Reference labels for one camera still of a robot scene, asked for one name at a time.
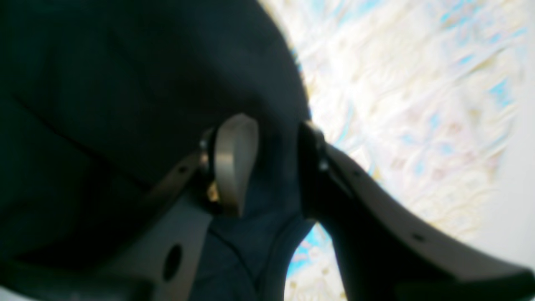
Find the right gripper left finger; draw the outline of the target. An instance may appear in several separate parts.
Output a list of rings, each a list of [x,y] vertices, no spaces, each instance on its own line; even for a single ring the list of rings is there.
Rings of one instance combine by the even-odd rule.
[[[245,114],[206,130],[129,217],[139,229],[99,268],[112,282],[96,299],[186,301],[213,218],[243,214],[259,141]]]

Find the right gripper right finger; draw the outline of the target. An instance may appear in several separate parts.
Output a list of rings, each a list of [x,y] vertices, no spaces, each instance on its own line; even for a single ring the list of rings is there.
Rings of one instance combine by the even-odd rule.
[[[349,301],[530,301],[534,274],[459,242],[384,191],[310,121],[298,130],[301,206],[330,234]]]

